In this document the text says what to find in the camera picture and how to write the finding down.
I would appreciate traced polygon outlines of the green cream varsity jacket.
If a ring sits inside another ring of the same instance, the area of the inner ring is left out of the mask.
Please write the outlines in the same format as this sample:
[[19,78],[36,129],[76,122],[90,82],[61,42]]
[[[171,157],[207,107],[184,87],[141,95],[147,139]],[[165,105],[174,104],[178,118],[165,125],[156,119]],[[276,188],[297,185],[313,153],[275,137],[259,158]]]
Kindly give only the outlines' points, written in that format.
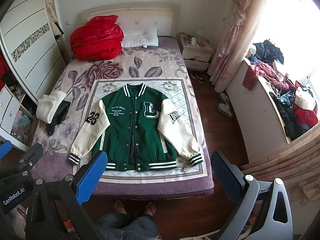
[[145,84],[124,85],[100,99],[71,146],[77,165],[88,153],[104,151],[107,170],[138,172],[191,166],[203,161],[202,148],[170,99]]

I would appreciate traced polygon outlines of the clothes pile on windowsill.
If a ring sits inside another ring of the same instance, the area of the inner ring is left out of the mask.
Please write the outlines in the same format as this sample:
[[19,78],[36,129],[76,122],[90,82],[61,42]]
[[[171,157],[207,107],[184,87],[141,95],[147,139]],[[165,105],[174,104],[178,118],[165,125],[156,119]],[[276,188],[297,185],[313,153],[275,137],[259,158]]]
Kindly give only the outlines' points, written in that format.
[[309,87],[291,81],[283,70],[284,56],[269,40],[252,44],[242,85],[252,90],[260,77],[271,85],[269,95],[284,122],[284,132],[292,141],[318,124],[318,105]]

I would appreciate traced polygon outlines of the white drawer unit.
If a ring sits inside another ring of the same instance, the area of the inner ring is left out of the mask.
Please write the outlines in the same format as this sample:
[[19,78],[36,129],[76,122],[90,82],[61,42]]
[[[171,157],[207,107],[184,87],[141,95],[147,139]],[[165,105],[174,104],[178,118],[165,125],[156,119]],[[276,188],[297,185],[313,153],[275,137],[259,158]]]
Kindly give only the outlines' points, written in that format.
[[23,142],[23,139],[17,139],[17,136],[14,137],[11,132],[14,123],[24,116],[27,116],[30,121],[30,125],[27,126],[27,130],[30,131],[29,134],[31,134],[32,126],[36,124],[35,116],[31,115],[22,105],[25,96],[26,94],[23,92],[19,99],[16,98],[6,85],[1,90],[1,142],[8,140],[14,148],[24,152],[29,149],[31,135],[26,142]]

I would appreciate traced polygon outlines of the black folded garment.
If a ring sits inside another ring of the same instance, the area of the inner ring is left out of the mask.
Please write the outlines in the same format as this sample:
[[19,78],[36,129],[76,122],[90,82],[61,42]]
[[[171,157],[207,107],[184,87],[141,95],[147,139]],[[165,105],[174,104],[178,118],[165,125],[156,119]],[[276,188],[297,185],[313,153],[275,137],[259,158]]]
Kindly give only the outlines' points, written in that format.
[[46,132],[49,137],[54,134],[55,127],[59,126],[63,122],[63,120],[65,120],[70,106],[71,106],[71,103],[69,101],[63,100],[60,103],[60,105],[58,106],[53,116],[52,122],[50,124],[46,124]]

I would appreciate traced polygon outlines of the white sliding-door wardrobe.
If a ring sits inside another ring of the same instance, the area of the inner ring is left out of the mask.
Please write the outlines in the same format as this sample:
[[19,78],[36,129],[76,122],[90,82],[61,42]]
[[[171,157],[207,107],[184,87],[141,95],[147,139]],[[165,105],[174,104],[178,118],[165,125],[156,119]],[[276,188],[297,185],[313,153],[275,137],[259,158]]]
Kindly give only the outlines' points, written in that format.
[[14,0],[1,20],[1,49],[29,97],[49,94],[66,67],[44,0]]

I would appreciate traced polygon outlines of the person's bare feet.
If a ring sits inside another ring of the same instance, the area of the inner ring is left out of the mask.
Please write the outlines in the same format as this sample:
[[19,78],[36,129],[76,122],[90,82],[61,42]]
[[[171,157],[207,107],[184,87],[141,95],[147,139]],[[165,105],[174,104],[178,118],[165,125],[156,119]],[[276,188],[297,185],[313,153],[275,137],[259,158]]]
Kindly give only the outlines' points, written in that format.
[[127,215],[127,211],[129,211],[129,214],[147,215],[152,218],[156,213],[156,206],[152,202],[149,202],[146,204],[146,206],[134,202],[131,202],[128,206],[125,206],[121,200],[118,199],[114,202],[114,210],[116,213],[120,214]]

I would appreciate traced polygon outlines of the white slipper near bed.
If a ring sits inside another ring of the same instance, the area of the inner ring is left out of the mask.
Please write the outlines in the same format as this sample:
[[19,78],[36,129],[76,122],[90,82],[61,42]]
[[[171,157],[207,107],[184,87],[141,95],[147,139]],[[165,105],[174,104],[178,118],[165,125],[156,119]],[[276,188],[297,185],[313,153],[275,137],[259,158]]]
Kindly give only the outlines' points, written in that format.
[[233,117],[233,113],[232,113],[229,105],[226,105],[224,103],[220,103],[216,106],[216,109],[218,110],[219,113],[227,116],[228,118]]

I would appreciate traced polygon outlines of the red quilted duvet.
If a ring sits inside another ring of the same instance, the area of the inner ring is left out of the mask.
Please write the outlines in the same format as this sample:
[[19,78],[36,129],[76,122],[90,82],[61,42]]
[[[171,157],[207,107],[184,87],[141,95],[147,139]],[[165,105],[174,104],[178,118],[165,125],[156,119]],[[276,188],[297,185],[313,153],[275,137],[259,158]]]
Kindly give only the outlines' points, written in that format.
[[124,34],[117,15],[95,16],[75,29],[69,42],[74,57],[83,61],[111,60],[122,51]]

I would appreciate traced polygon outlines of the dark shoes by nightstand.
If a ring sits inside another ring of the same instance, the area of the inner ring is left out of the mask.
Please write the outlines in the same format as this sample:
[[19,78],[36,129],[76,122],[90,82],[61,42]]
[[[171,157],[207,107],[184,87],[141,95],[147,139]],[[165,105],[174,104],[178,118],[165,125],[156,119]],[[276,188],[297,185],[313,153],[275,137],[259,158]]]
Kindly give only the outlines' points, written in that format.
[[205,80],[204,78],[202,78],[201,76],[199,76],[198,74],[196,73],[191,73],[191,77],[197,81],[199,81],[199,83],[201,84],[204,84],[205,83]]

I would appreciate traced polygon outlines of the white pillow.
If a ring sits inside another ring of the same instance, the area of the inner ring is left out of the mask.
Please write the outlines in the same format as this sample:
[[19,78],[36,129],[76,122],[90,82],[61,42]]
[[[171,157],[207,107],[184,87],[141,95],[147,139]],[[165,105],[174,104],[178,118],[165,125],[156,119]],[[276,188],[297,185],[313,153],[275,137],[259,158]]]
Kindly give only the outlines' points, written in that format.
[[157,47],[159,45],[157,28],[144,27],[123,29],[124,38],[121,41],[123,48]]

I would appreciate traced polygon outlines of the white bedside table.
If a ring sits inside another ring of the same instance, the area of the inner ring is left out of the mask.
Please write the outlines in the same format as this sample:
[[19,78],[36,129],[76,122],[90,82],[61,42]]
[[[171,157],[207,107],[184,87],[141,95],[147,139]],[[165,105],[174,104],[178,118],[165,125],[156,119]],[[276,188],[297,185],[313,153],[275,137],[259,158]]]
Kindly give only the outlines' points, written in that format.
[[185,33],[179,33],[177,41],[187,69],[201,72],[207,70],[213,54],[208,42],[198,43],[195,37]]

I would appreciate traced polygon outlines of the cream bed headboard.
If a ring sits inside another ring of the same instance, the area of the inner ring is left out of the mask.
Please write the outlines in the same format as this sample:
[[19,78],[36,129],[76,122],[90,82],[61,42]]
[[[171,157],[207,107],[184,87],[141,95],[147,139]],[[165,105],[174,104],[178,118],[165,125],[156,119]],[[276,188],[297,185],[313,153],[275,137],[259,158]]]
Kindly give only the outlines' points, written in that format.
[[85,24],[95,16],[117,15],[116,24],[123,29],[154,27],[159,36],[175,37],[180,6],[167,2],[130,2],[102,5],[82,12]]

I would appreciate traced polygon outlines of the pink floral curtain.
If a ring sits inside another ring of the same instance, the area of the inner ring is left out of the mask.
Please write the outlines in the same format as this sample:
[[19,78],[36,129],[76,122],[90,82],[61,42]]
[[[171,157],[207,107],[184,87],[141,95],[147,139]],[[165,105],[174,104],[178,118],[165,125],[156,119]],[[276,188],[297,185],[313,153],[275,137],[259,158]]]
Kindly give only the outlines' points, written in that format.
[[238,71],[257,31],[267,0],[232,0],[233,14],[220,38],[207,73],[217,93],[223,92]]

